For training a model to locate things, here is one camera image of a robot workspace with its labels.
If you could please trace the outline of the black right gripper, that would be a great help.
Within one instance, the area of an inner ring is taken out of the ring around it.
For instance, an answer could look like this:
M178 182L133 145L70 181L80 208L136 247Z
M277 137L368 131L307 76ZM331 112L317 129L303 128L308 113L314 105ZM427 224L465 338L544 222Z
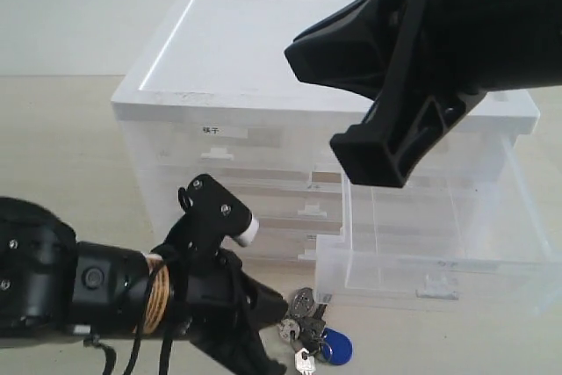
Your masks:
M364 118L330 141L352 183L403 186L482 99L444 45L452 14L472 1L354 0L285 49L300 82L371 100Z

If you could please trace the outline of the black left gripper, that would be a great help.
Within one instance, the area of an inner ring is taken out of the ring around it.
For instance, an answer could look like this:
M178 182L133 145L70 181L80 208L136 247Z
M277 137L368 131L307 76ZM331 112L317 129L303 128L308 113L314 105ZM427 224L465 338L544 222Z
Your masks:
M174 285L176 339L233 374L284 374L286 366L268 356L260 331L284 319L283 295L247 275L238 256L220 249L201 271L183 268Z

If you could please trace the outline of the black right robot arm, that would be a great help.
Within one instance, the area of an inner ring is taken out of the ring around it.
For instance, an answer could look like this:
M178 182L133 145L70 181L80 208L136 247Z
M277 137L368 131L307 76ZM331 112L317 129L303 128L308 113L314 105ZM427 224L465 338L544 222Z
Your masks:
M371 100L330 147L353 184L400 188L487 93L560 84L561 0L354 0L285 58L302 83Z

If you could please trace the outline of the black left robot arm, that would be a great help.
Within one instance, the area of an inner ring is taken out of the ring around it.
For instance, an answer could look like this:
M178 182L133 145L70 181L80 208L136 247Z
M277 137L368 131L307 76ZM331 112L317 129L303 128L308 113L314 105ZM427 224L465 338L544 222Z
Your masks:
M222 242L252 224L237 206L223 217L190 205L149 253L80 242L46 208L1 200L1 345L82 343L105 354L111 339L132 341L126 373L143 340L162 343L158 371L169 370L173 343L187 341L233 374L283 374L260 336L284 317L283 296L248 276Z

